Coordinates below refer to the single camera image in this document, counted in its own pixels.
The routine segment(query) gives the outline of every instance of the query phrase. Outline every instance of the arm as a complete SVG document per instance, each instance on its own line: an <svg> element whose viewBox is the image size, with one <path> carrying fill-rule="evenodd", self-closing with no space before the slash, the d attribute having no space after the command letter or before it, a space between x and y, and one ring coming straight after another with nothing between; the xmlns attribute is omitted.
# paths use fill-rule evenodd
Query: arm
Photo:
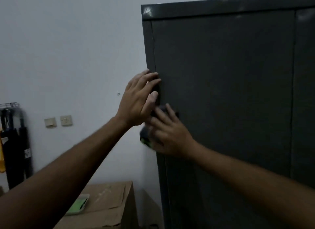
<svg viewBox="0 0 315 229"><path fill-rule="evenodd" d="M129 128L154 107L159 83L148 70L127 85L118 112L107 124L0 198L2 228L53 228L105 157Z"/></svg>
<svg viewBox="0 0 315 229"><path fill-rule="evenodd" d="M217 176L248 200L271 212L295 228L315 228L315 191L289 178L261 167L217 153L193 140L188 130L167 105L169 117L159 108L159 119L147 124L153 138L153 149L194 161L203 170Z"/></svg>

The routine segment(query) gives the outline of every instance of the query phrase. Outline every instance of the cardboard box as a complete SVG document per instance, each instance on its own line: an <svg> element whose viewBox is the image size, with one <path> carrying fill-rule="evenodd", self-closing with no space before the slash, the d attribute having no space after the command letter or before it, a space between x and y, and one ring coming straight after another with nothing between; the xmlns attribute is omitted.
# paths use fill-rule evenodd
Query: cardboard box
<svg viewBox="0 0 315 229"><path fill-rule="evenodd" d="M82 213L64 216L54 229L138 229L132 182L87 185L90 194Z"/></svg>

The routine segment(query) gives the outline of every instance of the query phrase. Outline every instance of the light switch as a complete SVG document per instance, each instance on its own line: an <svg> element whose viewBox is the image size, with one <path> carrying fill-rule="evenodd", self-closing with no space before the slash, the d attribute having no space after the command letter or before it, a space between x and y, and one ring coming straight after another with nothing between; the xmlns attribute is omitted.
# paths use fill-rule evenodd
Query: light switch
<svg viewBox="0 0 315 229"><path fill-rule="evenodd" d="M60 122L62 126L70 126L72 125L72 117L71 115L60 116Z"/></svg>
<svg viewBox="0 0 315 229"><path fill-rule="evenodd" d="M56 118L48 118L48 119L44 119L45 121L45 126L47 128L53 128L53 127L57 127L57 123L56 123Z"/></svg>

